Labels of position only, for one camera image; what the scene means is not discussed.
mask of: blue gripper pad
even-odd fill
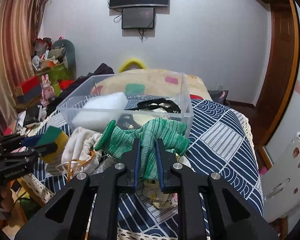
[[[140,157],[141,157],[141,140],[139,140],[138,150],[137,150],[137,157],[136,157],[136,164],[134,167],[134,182],[133,188],[137,190],[138,184],[138,177],[139,177],[139,167],[140,167]]]
[[[155,141],[155,157],[157,158],[157,170],[158,170],[160,190],[161,192],[164,192],[165,185],[164,185],[164,175],[163,175],[163,164],[161,160],[161,153],[160,153],[158,140]]]
[[[25,147],[35,146],[37,144],[37,142],[40,140],[41,136],[42,135],[26,137],[21,141],[21,143]]]

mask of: black cable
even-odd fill
[[[110,9],[110,0],[108,0],[108,8]],[[122,10],[121,11],[118,11],[116,10],[115,8],[111,8],[112,10],[116,11],[116,12],[121,12],[122,13]]]
[[[138,29],[138,32],[139,32],[139,34],[140,34],[140,39],[141,39],[141,42],[143,43],[143,36],[144,36],[144,34],[145,34],[145,29],[142,29],[142,34],[141,34],[141,29]]]
[[[149,28],[149,26],[154,22],[154,28],[155,28],[155,24],[156,24],[156,19],[157,19],[157,14],[155,13],[155,9],[154,9],[154,19],[149,23],[149,25],[148,25],[148,27],[147,28]],[[138,29],[138,31],[139,31],[139,34],[140,34],[140,39],[141,39],[141,43],[143,43],[143,37],[144,37],[144,34],[145,34],[145,32],[146,32],[146,29],[142,29],[142,34],[141,34],[141,32],[140,32],[140,30],[141,29]]]
[[[117,17],[115,17],[115,18],[113,19],[113,22],[114,22],[114,23],[118,23],[118,22],[121,21],[121,19],[122,19],[122,14],[118,15]]]
[[[21,194],[20,197],[17,198],[17,200],[14,202],[13,207],[11,208],[11,210],[14,208],[14,205],[17,203],[17,201],[19,201],[27,192],[25,191],[24,193]]]

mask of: white appliance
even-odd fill
[[[267,222],[285,217],[300,204],[300,132],[280,159],[261,177]]]

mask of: curtain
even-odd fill
[[[34,75],[31,56],[45,0],[0,0],[0,134],[16,120],[14,87]]]

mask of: green knit glove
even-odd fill
[[[152,119],[136,130],[121,130],[112,120],[106,127],[95,150],[104,150],[118,159],[122,153],[130,151],[134,138],[141,140],[139,179],[158,180],[154,142],[162,138],[167,151],[182,156],[188,149],[190,140],[183,137],[187,125],[175,120]]]

